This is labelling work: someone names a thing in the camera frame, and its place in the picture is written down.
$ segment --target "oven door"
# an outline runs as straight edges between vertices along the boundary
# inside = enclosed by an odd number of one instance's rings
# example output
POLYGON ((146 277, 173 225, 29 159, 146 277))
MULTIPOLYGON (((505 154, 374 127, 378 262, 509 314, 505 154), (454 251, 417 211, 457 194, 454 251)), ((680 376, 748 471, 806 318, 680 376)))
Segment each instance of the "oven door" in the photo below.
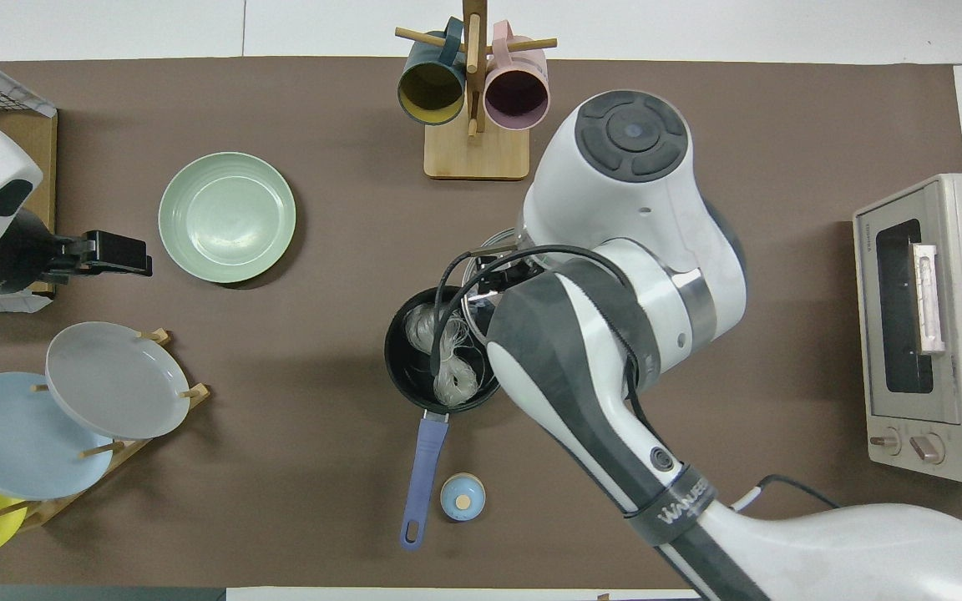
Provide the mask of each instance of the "oven door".
POLYGON ((856 222, 866 382, 875 416, 961 422, 954 377, 957 332, 951 319, 950 240, 941 185, 930 182, 860 215, 856 222), (927 264, 927 255, 933 256, 933 265, 927 264))

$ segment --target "pink mug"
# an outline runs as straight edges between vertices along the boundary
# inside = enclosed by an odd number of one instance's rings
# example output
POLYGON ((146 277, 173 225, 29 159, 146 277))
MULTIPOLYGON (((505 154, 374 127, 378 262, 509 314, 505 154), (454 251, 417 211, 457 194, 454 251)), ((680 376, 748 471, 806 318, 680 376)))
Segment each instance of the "pink mug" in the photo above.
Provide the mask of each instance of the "pink mug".
POLYGON ((484 111, 505 129, 530 129, 549 110, 549 83, 544 50, 511 53, 508 44, 529 42, 514 35, 511 24, 501 20, 493 27, 492 58, 484 80, 484 111))

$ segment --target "small blue jar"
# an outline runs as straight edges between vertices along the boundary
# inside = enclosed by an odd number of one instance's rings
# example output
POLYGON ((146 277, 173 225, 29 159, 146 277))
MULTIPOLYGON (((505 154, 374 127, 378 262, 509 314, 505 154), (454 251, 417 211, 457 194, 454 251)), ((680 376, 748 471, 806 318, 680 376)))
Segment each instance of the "small blue jar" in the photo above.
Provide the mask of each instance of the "small blue jar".
POLYGON ((484 486, 473 474, 459 472, 440 488, 440 507, 457 522, 468 522, 484 509, 484 486))

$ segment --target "green plate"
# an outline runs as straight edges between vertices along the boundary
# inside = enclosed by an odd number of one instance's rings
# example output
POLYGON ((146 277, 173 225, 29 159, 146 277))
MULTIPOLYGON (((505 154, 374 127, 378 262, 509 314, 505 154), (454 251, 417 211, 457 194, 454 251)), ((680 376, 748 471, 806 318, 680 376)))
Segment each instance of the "green plate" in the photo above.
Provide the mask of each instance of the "green plate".
POLYGON ((295 232, 291 188, 270 164, 238 152, 191 161, 165 187, 158 233, 184 271, 228 284, 270 269, 295 232))

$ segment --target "dark green mug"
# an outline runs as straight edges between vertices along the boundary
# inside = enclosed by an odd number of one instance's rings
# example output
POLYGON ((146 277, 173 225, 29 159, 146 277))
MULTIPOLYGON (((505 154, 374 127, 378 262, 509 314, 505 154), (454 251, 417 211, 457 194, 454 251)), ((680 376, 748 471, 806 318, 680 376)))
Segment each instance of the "dark green mug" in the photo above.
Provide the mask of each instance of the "dark green mug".
POLYGON ((466 57, 458 51, 463 22, 451 17, 442 32, 428 33, 443 38, 443 48, 415 42, 397 91, 400 106, 411 119, 424 125, 440 125, 457 117, 465 103, 466 57))

